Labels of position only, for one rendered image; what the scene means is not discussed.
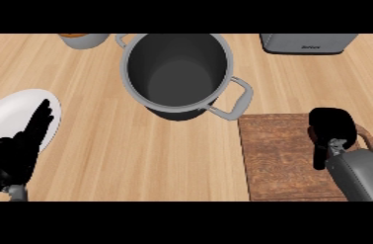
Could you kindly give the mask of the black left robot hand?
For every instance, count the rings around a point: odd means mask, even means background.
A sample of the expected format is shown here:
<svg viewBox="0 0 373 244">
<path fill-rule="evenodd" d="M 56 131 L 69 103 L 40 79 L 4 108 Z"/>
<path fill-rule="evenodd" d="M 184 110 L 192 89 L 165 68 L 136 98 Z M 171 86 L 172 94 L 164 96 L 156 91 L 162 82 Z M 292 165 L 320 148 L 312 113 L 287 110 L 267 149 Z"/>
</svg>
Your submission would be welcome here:
<svg viewBox="0 0 373 244">
<path fill-rule="evenodd" d="M 54 119 L 51 111 L 50 101 L 43 100 L 25 129 L 13 137 L 0 137 L 0 191 L 31 180 L 40 146 Z"/>
</svg>

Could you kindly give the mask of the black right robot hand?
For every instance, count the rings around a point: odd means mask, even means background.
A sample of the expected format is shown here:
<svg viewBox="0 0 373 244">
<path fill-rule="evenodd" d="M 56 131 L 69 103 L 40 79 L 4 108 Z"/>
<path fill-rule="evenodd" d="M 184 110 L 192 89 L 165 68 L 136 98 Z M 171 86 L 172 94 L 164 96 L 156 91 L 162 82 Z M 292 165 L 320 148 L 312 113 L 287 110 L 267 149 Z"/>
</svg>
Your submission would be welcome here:
<svg viewBox="0 0 373 244">
<path fill-rule="evenodd" d="M 342 148 L 348 149 L 357 140 L 357 129 L 351 114 L 338 108 L 314 108 L 309 112 L 308 134 L 314 145 L 312 167 L 324 169 L 329 158 L 329 142 L 343 140 Z"/>
</svg>

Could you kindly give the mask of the brown wooden cutting board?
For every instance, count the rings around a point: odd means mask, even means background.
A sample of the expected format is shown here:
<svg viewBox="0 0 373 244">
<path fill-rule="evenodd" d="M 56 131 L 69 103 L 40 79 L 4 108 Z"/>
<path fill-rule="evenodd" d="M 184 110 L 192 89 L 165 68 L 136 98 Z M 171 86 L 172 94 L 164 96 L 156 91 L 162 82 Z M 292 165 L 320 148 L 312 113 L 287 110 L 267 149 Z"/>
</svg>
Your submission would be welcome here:
<svg viewBox="0 0 373 244">
<path fill-rule="evenodd" d="M 307 114 L 248 115 L 239 119 L 249 198 L 252 201 L 346 201 L 327 169 L 312 167 Z M 346 152 L 373 152 L 373 133 L 357 128 L 360 139 Z"/>
</svg>

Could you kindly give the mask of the grey metal pot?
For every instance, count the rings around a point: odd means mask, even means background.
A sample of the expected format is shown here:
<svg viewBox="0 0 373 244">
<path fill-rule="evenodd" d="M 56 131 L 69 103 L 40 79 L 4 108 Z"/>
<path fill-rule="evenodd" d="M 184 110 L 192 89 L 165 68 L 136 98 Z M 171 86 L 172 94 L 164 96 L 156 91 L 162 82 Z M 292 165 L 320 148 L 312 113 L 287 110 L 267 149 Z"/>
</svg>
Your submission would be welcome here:
<svg viewBox="0 0 373 244">
<path fill-rule="evenodd" d="M 243 115 L 251 85 L 233 76 L 233 54 L 220 34 L 138 34 L 122 47 L 121 79 L 128 94 L 162 119 L 187 121 L 211 112 L 228 121 Z M 228 112 L 214 106 L 227 85 L 243 93 Z"/>
</svg>

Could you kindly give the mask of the white plate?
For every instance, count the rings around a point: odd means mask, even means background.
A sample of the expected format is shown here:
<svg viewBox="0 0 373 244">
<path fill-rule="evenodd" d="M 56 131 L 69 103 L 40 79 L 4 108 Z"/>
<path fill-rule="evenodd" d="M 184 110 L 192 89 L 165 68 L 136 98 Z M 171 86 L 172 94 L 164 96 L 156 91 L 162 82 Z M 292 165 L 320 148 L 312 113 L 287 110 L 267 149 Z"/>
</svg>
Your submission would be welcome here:
<svg viewBox="0 0 373 244">
<path fill-rule="evenodd" d="M 49 126 L 40 150 L 47 148 L 57 134 L 62 122 L 62 104 L 59 98 L 44 89 L 26 89 L 0 99 L 0 138 L 13 137 L 19 131 L 25 130 L 43 100 L 50 101 L 51 116 L 54 119 Z"/>
</svg>

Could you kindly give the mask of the grey cup with orange content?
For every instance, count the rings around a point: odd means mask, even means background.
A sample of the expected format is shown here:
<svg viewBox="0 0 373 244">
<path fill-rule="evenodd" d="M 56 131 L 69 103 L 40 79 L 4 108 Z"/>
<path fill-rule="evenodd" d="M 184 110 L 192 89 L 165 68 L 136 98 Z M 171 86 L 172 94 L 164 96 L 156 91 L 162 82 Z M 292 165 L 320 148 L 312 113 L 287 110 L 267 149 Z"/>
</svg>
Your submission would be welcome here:
<svg viewBox="0 0 373 244">
<path fill-rule="evenodd" d="M 60 34 L 63 43 L 74 49 L 90 49 L 99 46 L 109 34 Z"/>
</svg>

